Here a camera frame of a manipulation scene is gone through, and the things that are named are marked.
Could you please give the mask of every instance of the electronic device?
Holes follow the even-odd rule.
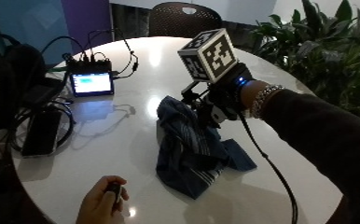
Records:
[[[226,29],[202,32],[178,51],[195,81],[215,83],[238,59]]]
[[[111,191],[111,192],[115,193],[115,201],[114,201],[114,204],[113,204],[113,206],[114,206],[121,200],[122,186],[115,182],[109,183],[107,186],[106,186],[105,191]]]
[[[48,156],[56,151],[61,116],[60,111],[41,111],[30,118],[22,157]]]
[[[69,74],[69,80],[76,97],[114,94],[113,77],[109,72]]]

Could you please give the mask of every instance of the striped cloth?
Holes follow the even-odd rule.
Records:
[[[170,188],[197,199],[224,167],[256,168],[235,140],[219,142],[216,129],[199,127],[197,114],[185,103],[166,96],[157,112],[165,130],[157,174]]]

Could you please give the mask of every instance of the wall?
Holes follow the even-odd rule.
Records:
[[[206,6],[218,12],[224,21],[255,25],[267,21],[272,14],[276,0],[193,0],[194,4]]]
[[[54,37],[68,35],[61,0],[0,0],[0,32],[42,49]],[[72,52],[72,47],[62,40],[48,49],[46,63],[60,62],[66,52]]]
[[[353,10],[360,8],[360,0],[349,0]],[[340,6],[341,0],[311,0],[320,7],[320,10],[328,15],[333,16]],[[290,21],[293,15],[293,10],[303,12],[301,0],[276,0],[274,14],[278,14],[283,21]]]
[[[110,29],[110,14],[107,0],[62,0],[66,15],[68,33],[81,44],[86,43],[88,33],[94,30]],[[93,41],[92,46],[111,42],[111,35],[101,34]],[[74,53],[80,48],[72,43]]]
[[[161,4],[163,2],[191,3],[191,0],[109,0],[109,3],[111,4],[119,4],[129,7],[143,7],[149,9],[151,9],[157,4]]]

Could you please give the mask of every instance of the small monitor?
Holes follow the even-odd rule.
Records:
[[[76,97],[114,94],[110,73],[70,74],[72,92]]]

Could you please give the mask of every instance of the person's arm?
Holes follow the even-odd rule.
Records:
[[[267,83],[251,81],[242,103],[251,108]],[[316,97],[283,90],[262,107],[262,118],[344,193],[353,223],[360,223],[360,118]]]

